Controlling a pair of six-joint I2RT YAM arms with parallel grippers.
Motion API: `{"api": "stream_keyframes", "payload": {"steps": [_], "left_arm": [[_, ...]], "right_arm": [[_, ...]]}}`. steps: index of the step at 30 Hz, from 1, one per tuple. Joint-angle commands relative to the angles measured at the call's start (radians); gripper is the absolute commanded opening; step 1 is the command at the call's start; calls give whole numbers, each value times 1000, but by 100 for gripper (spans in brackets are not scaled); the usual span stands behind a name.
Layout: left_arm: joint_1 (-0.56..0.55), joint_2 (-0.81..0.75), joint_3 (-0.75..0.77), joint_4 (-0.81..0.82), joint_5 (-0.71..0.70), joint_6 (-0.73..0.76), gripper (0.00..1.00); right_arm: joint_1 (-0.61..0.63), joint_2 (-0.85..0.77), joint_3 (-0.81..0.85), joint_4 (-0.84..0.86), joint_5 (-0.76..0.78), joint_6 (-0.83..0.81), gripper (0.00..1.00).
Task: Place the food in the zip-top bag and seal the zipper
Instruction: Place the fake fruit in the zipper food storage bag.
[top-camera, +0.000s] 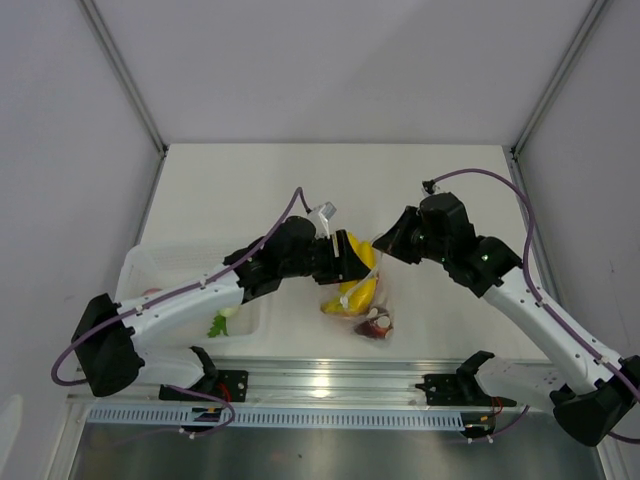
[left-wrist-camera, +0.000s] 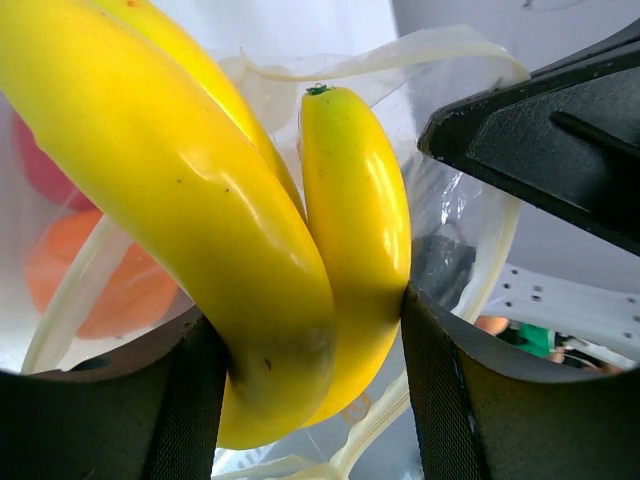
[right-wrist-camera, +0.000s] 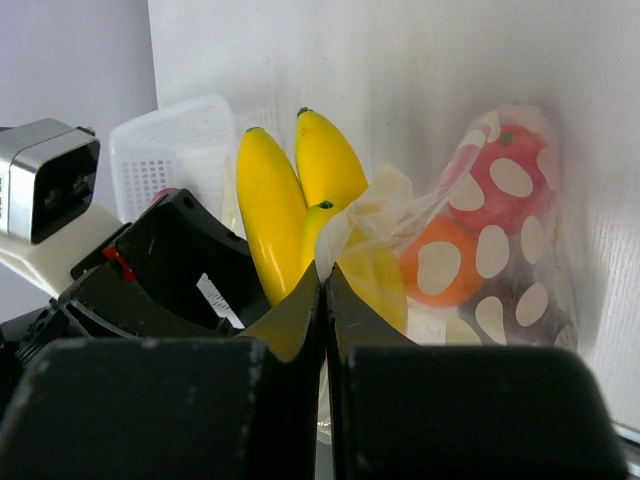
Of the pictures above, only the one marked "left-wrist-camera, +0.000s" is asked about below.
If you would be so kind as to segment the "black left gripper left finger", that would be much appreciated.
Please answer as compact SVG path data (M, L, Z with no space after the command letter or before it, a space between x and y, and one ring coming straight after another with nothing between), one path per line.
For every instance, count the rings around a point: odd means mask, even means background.
M2 373L2 478L210 478L228 363L191 308L69 371Z

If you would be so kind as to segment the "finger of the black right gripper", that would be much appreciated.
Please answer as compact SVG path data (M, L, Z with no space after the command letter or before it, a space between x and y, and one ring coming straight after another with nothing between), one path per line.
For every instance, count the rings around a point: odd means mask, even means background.
M639 25L438 109L419 150L639 252Z

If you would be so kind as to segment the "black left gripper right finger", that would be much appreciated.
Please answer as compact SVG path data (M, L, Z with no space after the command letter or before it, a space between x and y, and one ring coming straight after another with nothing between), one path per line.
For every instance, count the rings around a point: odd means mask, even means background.
M639 373L512 347L409 287L402 339L428 479L635 479Z

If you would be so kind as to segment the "orange fruit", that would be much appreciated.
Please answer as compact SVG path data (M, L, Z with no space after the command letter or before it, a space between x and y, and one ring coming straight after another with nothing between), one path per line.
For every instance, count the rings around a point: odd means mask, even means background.
M41 347L148 327L167 312L178 290L171 276L97 209L52 223L25 268L42 315L34 337Z

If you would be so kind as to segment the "clear polka dot zip bag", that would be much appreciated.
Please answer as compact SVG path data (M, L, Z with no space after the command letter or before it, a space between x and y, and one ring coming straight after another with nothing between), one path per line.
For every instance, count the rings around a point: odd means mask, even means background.
M440 103L501 88L526 69L466 25L422 29L357 56L257 57L216 52L215 59L255 109L293 174L303 91L315 83L353 89L382 123L401 166L414 238L412 279L466 321L482 313L515 235L520 202L441 164L417 148L419 126ZM1 368L19 373L41 316L26 283L26 263L43 251L49 227L69 217L76 191L53 203L30 185L26 157L8 106L1 109ZM364 458L379 457L374 479L417 469L393 453L384 431L409 410L401 348L394 345L367 389L340 415L244 452L219 450L216 479L354 479Z

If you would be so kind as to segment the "yellow banana bunch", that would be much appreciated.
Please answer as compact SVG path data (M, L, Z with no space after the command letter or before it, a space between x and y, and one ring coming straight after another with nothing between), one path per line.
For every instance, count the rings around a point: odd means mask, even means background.
M1 88L38 146L221 336L221 445L259 447L309 420L334 383L342 316L296 208L223 111L86 1L2 3Z

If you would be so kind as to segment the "red apple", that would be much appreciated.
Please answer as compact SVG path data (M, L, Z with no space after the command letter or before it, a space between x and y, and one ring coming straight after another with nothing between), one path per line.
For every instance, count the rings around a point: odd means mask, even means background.
M22 170L29 184L39 194L58 206L67 206L76 211L95 208L95 205L38 147L33 133L15 110L12 111L11 128Z

